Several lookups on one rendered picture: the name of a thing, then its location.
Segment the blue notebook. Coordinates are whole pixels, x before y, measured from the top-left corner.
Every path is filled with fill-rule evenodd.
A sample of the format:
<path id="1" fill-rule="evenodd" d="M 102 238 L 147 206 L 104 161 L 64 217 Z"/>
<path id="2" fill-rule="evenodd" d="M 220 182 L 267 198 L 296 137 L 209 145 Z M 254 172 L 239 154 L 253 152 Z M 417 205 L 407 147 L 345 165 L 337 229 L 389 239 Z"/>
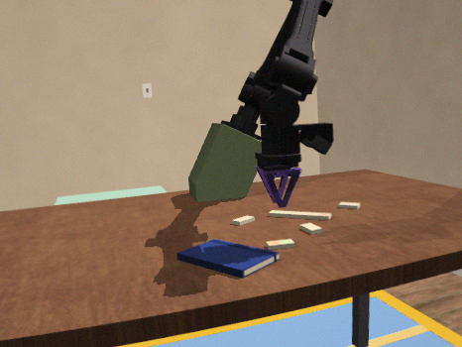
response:
<path id="1" fill-rule="evenodd" d="M 179 261 L 242 279 L 280 259 L 279 252 L 218 239 L 176 255 Z"/>

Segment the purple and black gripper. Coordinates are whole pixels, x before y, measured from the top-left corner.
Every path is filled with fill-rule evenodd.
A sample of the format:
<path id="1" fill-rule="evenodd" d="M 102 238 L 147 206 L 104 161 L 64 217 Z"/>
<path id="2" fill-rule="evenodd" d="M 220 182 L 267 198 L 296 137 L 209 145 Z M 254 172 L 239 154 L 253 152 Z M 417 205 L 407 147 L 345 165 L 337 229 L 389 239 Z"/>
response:
<path id="1" fill-rule="evenodd" d="M 256 170 L 272 202 L 276 203 L 278 207 L 287 207 L 291 193 L 301 174 L 301 168 L 298 168 L 301 154 L 282 155 L 280 127 L 261 125 L 261 141 L 262 152 L 255 152 L 258 161 Z M 289 185 L 284 199 L 282 199 L 289 176 Z M 275 184 L 275 177 L 281 178 L 279 190 Z"/>

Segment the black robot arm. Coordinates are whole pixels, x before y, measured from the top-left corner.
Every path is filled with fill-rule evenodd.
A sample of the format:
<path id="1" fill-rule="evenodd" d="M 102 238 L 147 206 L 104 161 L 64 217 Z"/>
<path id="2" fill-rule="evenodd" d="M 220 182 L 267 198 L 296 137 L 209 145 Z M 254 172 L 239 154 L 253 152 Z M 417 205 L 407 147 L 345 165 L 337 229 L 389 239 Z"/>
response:
<path id="1" fill-rule="evenodd" d="M 261 141 L 255 134 L 260 116 L 261 124 L 280 127 L 282 155 L 300 154 L 300 143 L 326 155 L 333 143 L 332 123 L 292 126 L 296 126 L 293 124 L 300 112 L 298 101 L 312 93 L 318 78 L 313 74 L 316 59 L 312 50 L 317 16 L 326 17 L 333 0 L 289 1 L 289 14 L 267 58 L 256 73 L 250 71 L 242 87 L 238 100 L 246 106 L 240 105 L 231 123 L 221 123 Z"/>

